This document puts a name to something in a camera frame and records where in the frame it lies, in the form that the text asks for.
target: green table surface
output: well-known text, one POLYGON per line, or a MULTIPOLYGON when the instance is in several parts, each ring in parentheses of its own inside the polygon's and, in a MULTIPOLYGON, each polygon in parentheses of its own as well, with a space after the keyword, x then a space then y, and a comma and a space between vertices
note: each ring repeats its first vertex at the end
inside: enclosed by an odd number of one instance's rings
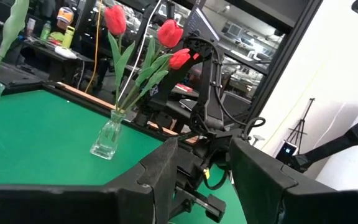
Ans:
MULTIPOLYGON (((0 184, 103 185, 130 169, 161 141, 123 126, 111 161, 90 154, 90 147, 108 118, 47 91, 0 99, 0 184)), ((211 169, 211 184, 222 175, 211 169)), ((226 202, 221 223, 246 223, 234 188, 226 181, 216 191, 198 191, 226 202)), ((198 205, 175 224, 214 223, 198 205)))

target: yellow cable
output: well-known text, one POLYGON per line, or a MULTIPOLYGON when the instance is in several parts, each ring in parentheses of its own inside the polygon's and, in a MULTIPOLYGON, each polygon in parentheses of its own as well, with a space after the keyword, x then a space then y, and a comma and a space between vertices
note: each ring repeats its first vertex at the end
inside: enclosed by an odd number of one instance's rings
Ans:
POLYGON ((94 50, 94 67, 93 67, 93 74, 91 81, 89 81, 88 86, 86 86, 85 93, 88 92, 88 89, 91 86, 91 83, 93 82, 94 76, 96 75, 96 66, 98 65, 98 47, 99 47, 99 26, 100 26, 100 14, 102 11, 102 4, 103 0, 99 1, 99 14, 98 14, 98 23, 96 25, 96 48, 94 50))
POLYGON ((303 90, 302 94, 299 96, 299 98, 297 99, 296 103, 294 104, 294 106, 292 107, 292 109, 290 110, 290 112, 285 116, 285 118, 281 121, 281 123, 278 125, 277 129, 274 131, 274 133, 271 135, 271 137, 265 141, 265 144, 260 148, 261 151, 264 150, 264 147, 270 142, 270 140, 273 138, 273 136, 276 135, 277 131, 281 128, 282 124, 284 123, 285 120, 287 120, 287 118, 289 117, 289 115, 292 113, 292 111, 295 109, 295 107, 298 105, 298 103, 300 102, 301 98, 303 97, 303 95, 306 93, 306 91, 309 89, 310 85, 312 84, 314 78, 316 78, 317 74, 321 71, 322 68, 325 67, 325 65, 327 64, 326 60, 325 62, 323 62, 322 65, 320 65, 320 67, 317 69, 317 71, 314 73, 314 75, 311 77, 311 80, 309 81, 308 85, 306 86, 306 88, 303 90))

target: green leaf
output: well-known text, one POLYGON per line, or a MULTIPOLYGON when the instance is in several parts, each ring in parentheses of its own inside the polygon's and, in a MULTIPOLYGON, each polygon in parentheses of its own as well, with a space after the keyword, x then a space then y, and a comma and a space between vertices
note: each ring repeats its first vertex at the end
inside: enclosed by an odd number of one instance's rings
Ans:
POLYGON ((169 60, 166 60, 164 64, 162 64, 161 67, 156 72, 168 70, 168 67, 169 67, 169 60))
POLYGON ((0 57, 5 57, 11 44, 17 39, 20 30, 25 27, 25 17, 29 9, 29 0, 15 1, 11 7, 11 16, 7 18, 2 30, 0 57))
POLYGON ((161 71, 159 68, 163 68, 164 65, 168 63, 168 59, 172 57, 172 54, 165 54, 163 56, 160 56, 149 68, 146 68, 145 70, 141 71, 139 73, 139 76, 137 77, 135 81, 136 86, 141 86, 141 84, 144 82, 144 80, 148 79, 155 71, 158 69, 158 71, 161 71))
POLYGON ((154 85, 159 84, 160 81, 164 78, 165 75, 168 74, 168 71, 160 71, 155 73, 149 80, 149 82, 144 86, 140 96, 145 95, 147 91, 149 91, 154 85))
POLYGON ((118 44, 116 39, 111 35, 109 32, 108 34, 109 41, 110 41, 110 47, 112 52, 112 61, 114 63, 114 66, 117 64, 118 60, 121 58, 121 53, 118 49, 118 44))
POLYGON ((116 73, 116 86, 117 87, 119 87, 119 85, 121 84, 125 66, 128 63, 129 57, 131 56, 132 51, 134 50, 134 47, 135 47, 135 42, 133 42, 129 47, 127 47, 127 49, 125 49, 125 52, 122 54, 121 58, 114 65, 115 73, 116 73))
POLYGON ((155 41, 154 41, 154 37, 152 37, 149 40, 149 47, 147 48, 146 58, 144 59, 142 70, 150 67, 152 63, 152 59, 154 58, 154 53, 155 53, 155 41))

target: red tulip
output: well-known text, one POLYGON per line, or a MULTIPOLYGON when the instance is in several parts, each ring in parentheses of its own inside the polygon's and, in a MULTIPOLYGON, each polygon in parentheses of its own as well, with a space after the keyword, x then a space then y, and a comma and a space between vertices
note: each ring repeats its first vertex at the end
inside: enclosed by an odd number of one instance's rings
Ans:
POLYGON ((190 59, 189 49, 181 49, 174 53, 169 60, 169 67, 178 70, 190 59))
POLYGON ((121 35, 125 33, 127 21, 125 19, 125 12, 122 6, 115 5, 111 8, 106 8, 104 18, 110 33, 114 35, 121 35))
POLYGON ((176 21, 169 19, 162 24, 162 27, 158 30, 158 40, 166 48, 173 48, 179 43, 183 29, 180 28, 176 21))

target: easel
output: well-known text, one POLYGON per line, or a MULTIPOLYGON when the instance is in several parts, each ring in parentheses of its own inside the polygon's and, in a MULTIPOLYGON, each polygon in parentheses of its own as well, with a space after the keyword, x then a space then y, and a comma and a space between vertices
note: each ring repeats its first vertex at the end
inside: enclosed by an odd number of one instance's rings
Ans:
POLYGON ((293 143, 295 145, 298 145, 298 139, 299 139, 299 146, 298 146, 298 154, 301 151, 301 144, 302 144, 302 137, 303 134, 307 135, 306 133, 303 132, 303 130, 305 129, 305 119, 306 116, 309 113, 311 104, 314 102, 314 100, 316 100, 316 98, 310 98, 309 99, 309 104, 308 107, 306 109, 305 114, 303 115, 303 117, 299 120, 298 124, 295 126, 294 129, 289 128, 289 130, 291 130, 291 134, 289 135, 289 137, 287 138, 287 141, 290 143, 293 143))

